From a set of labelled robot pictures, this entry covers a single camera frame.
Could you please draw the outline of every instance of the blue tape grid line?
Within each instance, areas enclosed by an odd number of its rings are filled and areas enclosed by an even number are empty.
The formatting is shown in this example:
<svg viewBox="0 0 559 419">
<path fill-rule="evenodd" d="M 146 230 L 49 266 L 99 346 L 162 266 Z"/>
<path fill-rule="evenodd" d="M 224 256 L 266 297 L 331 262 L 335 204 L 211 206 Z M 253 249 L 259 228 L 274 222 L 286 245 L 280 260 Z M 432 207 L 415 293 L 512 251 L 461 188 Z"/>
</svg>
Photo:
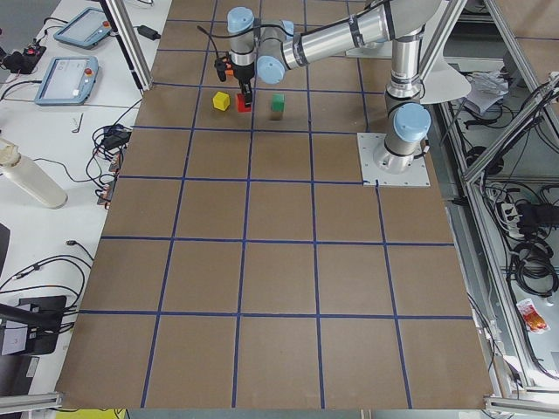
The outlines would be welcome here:
<svg viewBox="0 0 559 419">
<path fill-rule="evenodd" d="M 305 17 L 305 29 L 307 29 L 307 2 L 303 2 L 303 16 Z M 314 300 L 316 304 L 316 342 L 318 356 L 318 384 L 321 398 L 321 409 L 326 408 L 326 397 L 324 394 L 324 368 L 322 364 L 322 332 L 321 332 L 321 295 L 320 277 L 318 271 L 318 245 L 316 244 L 316 194 L 314 185 L 314 149 L 313 149 L 313 116 L 311 108 L 310 78 L 308 67 L 305 68 L 307 81 L 307 111 L 308 111 L 308 146 L 311 168 L 311 205 L 313 214 L 313 258 L 314 258 Z"/>
<path fill-rule="evenodd" d="M 169 127 L 169 126 L 155 126 L 155 125 L 133 125 L 134 129 L 168 129 L 176 131 L 189 131 L 193 129 L 194 131 L 213 131 L 213 132 L 226 132 L 226 133 L 250 133 L 250 129 L 243 128 L 212 128 L 212 127 Z M 296 129 L 253 129 L 254 133 L 285 133 L 285 134 L 308 134 L 309 131 L 301 131 Z M 355 132 L 350 133 L 349 131 L 316 131 L 313 130 L 314 134 L 332 134 L 332 135 L 355 135 Z"/>
<path fill-rule="evenodd" d="M 259 2 L 259 9 L 262 10 L 262 0 Z M 241 316 L 243 307 L 243 283 L 245 280 L 245 261 L 246 261 L 246 235 L 248 231 L 248 212 L 250 206 L 251 196 L 251 174 L 252 174 L 252 145 L 254 142 L 254 109 L 256 107 L 256 95 L 253 96 L 252 109 L 251 109 L 251 133 L 248 148 L 248 169 L 247 169 L 247 182 L 245 190 L 245 214 L 243 218 L 243 240 L 241 244 L 241 266 L 238 279 L 238 299 L 237 299 L 237 321 L 235 323 L 235 351 L 233 355 L 233 379 L 231 390 L 231 407 L 237 407 L 237 384 L 238 384 L 238 353 L 239 342 L 241 334 Z"/>
<path fill-rule="evenodd" d="M 173 86 L 173 87 L 199 87 L 199 85 L 189 85 L 189 84 L 184 84 L 184 83 L 169 83 L 169 82 L 163 82 L 163 81 L 154 81 L 154 85 L 159 85 L 159 86 Z M 203 85 L 203 88 L 206 89 L 231 89 L 230 86 L 220 86 L 220 85 Z M 254 87 L 253 89 L 255 92 L 262 90 L 262 91 L 270 91 L 270 92 L 305 92 L 305 90 L 303 89 L 294 89 L 294 88 L 289 88 L 289 87 Z M 358 92 L 357 90 L 335 90 L 335 89 L 329 89 L 329 90 L 324 90 L 324 89 L 311 89 L 308 88 L 307 89 L 309 92 L 312 93 L 334 93 L 334 94 L 339 94 L 339 93 L 347 93 L 347 94 L 361 94 L 361 95 L 365 95 L 365 94 L 372 94 L 372 95 L 384 95 L 384 92 L 379 92 L 377 90 L 371 90 L 371 91 L 366 91 L 363 89 L 360 92 Z"/>
<path fill-rule="evenodd" d="M 393 314 L 342 314 L 342 313 L 237 313 L 237 312 L 177 312 L 169 310 L 88 310 L 80 314 L 113 316 L 183 316 L 183 317 L 259 317 L 277 319 L 398 319 L 398 320 L 473 320 L 472 316 L 429 316 Z"/>
<path fill-rule="evenodd" d="M 405 367 L 405 357 L 404 357 L 404 346 L 402 344 L 402 334 L 400 332 L 399 317 L 397 313 L 396 306 L 396 295 L 394 292 L 394 284 L 392 283 L 392 271 L 390 268 L 390 257 L 388 253 L 388 245 L 386 243 L 386 232 L 384 230 L 384 219 L 383 219 L 383 205 L 381 201 L 381 194 L 379 191 L 378 182 L 375 186 L 376 199 L 378 201 L 378 216 L 380 218 L 381 233 L 383 235 L 383 248 L 384 248 L 384 259 L 386 261 L 386 272 L 388 273 L 388 282 L 390 287 L 390 298 L 392 300 L 392 310 L 394 312 L 394 325 L 396 327 L 396 337 L 398 343 L 398 352 L 400 353 L 400 363 L 402 364 L 402 376 L 404 378 L 405 396 L 408 402 L 408 409 L 413 409 L 413 401 L 411 399 L 410 383 L 408 380 L 408 373 Z"/>
<path fill-rule="evenodd" d="M 215 19 L 215 17 L 216 17 L 216 10 L 217 10 L 217 0 L 214 0 L 212 19 Z M 205 66 L 206 66 L 206 62 L 208 61 L 207 58 L 208 58 L 208 55 L 209 55 L 209 50 L 210 50 L 210 40 L 208 39 L 207 44 L 206 44 L 206 52 L 205 52 L 206 59 L 204 60 L 202 75 L 200 76 L 200 85 L 202 85 L 202 82 L 204 80 Z M 192 147 L 192 136 L 194 134 L 194 126 L 196 124 L 196 117 L 197 117 L 197 112 L 198 112 L 201 96 L 202 96 L 202 87 L 199 86 L 198 87 L 197 102 L 196 102 L 196 106 L 194 108 L 194 115 L 192 116 L 192 125 L 191 125 L 192 129 L 190 131 L 189 147 L 187 149 L 186 158 L 184 160 L 183 177 L 186 177 L 186 172 L 187 172 L 187 168 L 188 168 L 188 164 L 189 164 L 189 160 L 190 160 L 189 157 L 190 157 L 190 149 Z M 179 219 L 179 214 L 180 214 L 180 210 L 181 210 L 181 203 L 182 203 L 182 200 L 183 200 L 184 185 L 185 185 L 185 180 L 181 180 L 181 188 L 179 190 L 179 196 L 178 196 L 177 203 L 176 203 L 175 220 L 173 222 L 173 232 L 171 234 L 171 239 L 170 239 L 170 242 L 169 242 L 169 252 L 167 254 L 167 262 L 165 264 L 165 272 L 163 274 L 161 293 L 160 293 L 160 296 L 159 296 L 159 304 L 158 304 L 158 307 L 157 307 L 158 312 L 162 311 L 163 299 L 165 297 L 165 287 L 167 285 L 167 278 L 169 276 L 170 261 L 171 261 L 171 256 L 173 254 L 173 246 L 175 244 L 174 237 L 175 237 L 175 234 L 176 234 L 176 226 L 178 225 L 178 219 Z M 150 380 L 150 377 L 151 377 L 151 368 L 153 366 L 153 360 L 154 360 L 154 355 L 155 355 L 155 346 L 157 344 L 157 334 L 159 332 L 160 320 L 161 320 L 161 314 L 156 314 L 155 315 L 154 333 L 153 333 L 153 338 L 152 338 L 152 342 L 151 342 L 151 348 L 149 350 L 148 367 L 146 369 L 146 378 L 144 380 L 144 386 L 143 386 L 143 391 L 142 391 L 142 395 L 141 395 L 141 407 L 142 408 L 146 407 L 146 400 L 148 398 L 149 380 Z"/>
<path fill-rule="evenodd" d="M 121 179 L 144 179 L 158 181 L 191 181 L 191 182 L 260 182 L 260 183 L 321 183 L 325 185 L 363 185 L 358 181 L 305 181 L 297 179 L 243 179 L 217 177 L 181 177 L 181 176 L 149 176 L 149 175 L 120 175 Z"/>
<path fill-rule="evenodd" d="M 318 244 L 318 245 L 352 245 L 352 246 L 419 246 L 419 247 L 454 247 L 452 243 L 413 243 L 413 242 L 338 242 L 330 240 L 268 240 L 261 238 L 207 238 L 207 237 L 154 237 L 154 236 L 101 236 L 102 240 L 156 240 L 180 242 L 211 243 L 262 243 L 262 244 Z"/>
</svg>

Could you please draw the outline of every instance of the metal bracket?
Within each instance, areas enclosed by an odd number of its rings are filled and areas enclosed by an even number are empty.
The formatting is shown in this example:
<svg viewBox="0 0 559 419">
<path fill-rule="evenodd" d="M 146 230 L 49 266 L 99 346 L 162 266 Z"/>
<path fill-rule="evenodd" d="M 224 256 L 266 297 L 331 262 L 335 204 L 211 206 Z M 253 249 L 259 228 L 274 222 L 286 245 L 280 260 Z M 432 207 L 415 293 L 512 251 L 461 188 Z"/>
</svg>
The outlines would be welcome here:
<svg viewBox="0 0 559 419">
<path fill-rule="evenodd" d="M 384 142 L 386 134 L 359 133 L 357 144 L 359 146 L 359 159 L 361 161 L 361 174 L 365 186 L 401 187 L 401 188 L 428 188 L 431 186 L 425 160 L 420 157 L 413 161 L 404 173 L 393 175 L 379 168 L 373 159 L 373 152 L 379 142 Z M 421 153 L 418 147 L 416 154 Z"/>
</svg>

